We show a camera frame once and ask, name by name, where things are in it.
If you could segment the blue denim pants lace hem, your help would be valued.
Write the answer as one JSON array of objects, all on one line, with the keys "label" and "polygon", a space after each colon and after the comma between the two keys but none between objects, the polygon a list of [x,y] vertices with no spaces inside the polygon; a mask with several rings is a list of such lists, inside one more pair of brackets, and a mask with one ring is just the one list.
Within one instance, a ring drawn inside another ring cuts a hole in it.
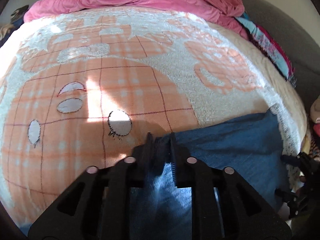
[{"label": "blue denim pants lace hem", "polygon": [[[208,166],[230,166],[251,184],[276,211],[282,201],[275,189],[289,189],[286,166],[281,162],[283,141],[271,111],[241,116],[206,128],[175,134],[178,145]],[[131,239],[191,239],[191,190],[175,187],[169,135],[155,141],[156,158],[146,186],[131,192]]]}]

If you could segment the grey padded headboard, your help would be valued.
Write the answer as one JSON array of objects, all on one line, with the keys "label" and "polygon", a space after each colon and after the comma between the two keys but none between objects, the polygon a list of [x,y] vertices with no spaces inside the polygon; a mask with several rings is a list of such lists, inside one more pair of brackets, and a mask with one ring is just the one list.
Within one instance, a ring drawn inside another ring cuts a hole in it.
[{"label": "grey padded headboard", "polygon": [[242,0],[249,18],[278,42],[295,68],[296,91],[307,110],[319,96],[319,46],[290,16],[265,0]]}]

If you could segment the orange white plaid blanket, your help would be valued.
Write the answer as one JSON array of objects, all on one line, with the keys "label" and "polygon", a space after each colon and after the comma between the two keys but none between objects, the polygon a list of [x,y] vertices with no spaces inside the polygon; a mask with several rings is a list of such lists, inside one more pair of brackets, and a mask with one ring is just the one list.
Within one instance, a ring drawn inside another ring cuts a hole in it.
[{"label": "orange white plaid blanket", "polygon": [[253,44],[193,14],[118,7],[25,23],[1,48],[1,202],[31,224],[148,132],[267,110],[281,153],[297,154],[307,120],[295,89]]}]

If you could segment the pile of folded clothes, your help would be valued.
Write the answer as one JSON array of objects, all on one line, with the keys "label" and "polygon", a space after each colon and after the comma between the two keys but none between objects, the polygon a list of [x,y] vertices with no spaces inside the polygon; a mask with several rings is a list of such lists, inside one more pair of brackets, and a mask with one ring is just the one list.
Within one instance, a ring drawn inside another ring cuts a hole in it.
[{"label": "pile of folded clothes", "polygon": [[25,5],[16,9],[10,16],[10,22],[4,26],[1,26],[1,47],[14,31],[20,28],[24,23],[24,15],[28,11],[29,5]]}]

